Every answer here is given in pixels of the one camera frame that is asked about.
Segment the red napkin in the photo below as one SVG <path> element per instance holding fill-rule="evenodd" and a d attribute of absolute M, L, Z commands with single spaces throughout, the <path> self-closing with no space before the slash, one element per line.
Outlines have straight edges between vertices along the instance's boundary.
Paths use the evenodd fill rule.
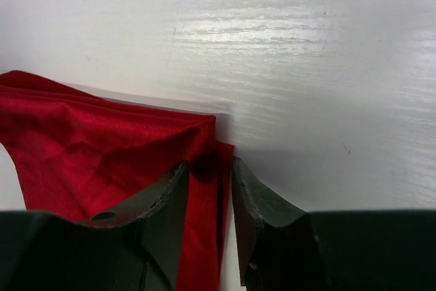
<path fill-rule="evenodd" d="M 28 209 L 88 219 L 189 160 L 178 291 L 218 290 L 233 146 L 215 117 L 120 104 L 33 74 L 0 75 L 0 142 Z"/>

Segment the red towel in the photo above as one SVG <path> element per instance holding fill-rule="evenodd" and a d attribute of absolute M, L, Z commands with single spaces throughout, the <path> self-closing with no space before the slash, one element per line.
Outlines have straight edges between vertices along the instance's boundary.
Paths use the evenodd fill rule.
<path fill-rule="evenodd" d="M 0 142 L 28 209 L 88 219 L 189 160 L 177 290 L 218 290 L 233 146 L 215 117 L 120 104 L 33 74 L 0 75 Z"/>

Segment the white wooden tabletop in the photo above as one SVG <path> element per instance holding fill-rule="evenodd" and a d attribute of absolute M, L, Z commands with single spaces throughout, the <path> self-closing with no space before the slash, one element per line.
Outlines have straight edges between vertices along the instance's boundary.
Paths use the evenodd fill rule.
<path fill-rule="evenodd" d="M 436 0 L 0 0 L 0 36 L 1 72 L 218 114 L 303 209 L 435 207 Z"/>

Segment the red cloth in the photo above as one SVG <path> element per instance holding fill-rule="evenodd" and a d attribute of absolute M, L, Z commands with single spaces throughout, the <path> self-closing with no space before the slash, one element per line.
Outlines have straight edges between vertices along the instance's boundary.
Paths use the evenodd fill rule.
<path fill-rule="evenodd" d="M 188 159 L 177 290 L 218 290 L 233 146 L 215 117 L 120 104 L 33 74 L 0 75 L 0 142 L 28 209 L 87 219 Z"/>

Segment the red fabric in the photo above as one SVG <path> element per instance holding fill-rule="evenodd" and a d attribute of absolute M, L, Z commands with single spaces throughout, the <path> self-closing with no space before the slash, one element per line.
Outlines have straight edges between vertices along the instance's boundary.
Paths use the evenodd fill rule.
<path fill-rule="evenodd" d="M 179 291 L 218 290 L 233 146 L 215 117 L 94 97 L 33 74 L 0 75 L 0 142 L 28 209 L 87 219 L 191 166 Z"/>

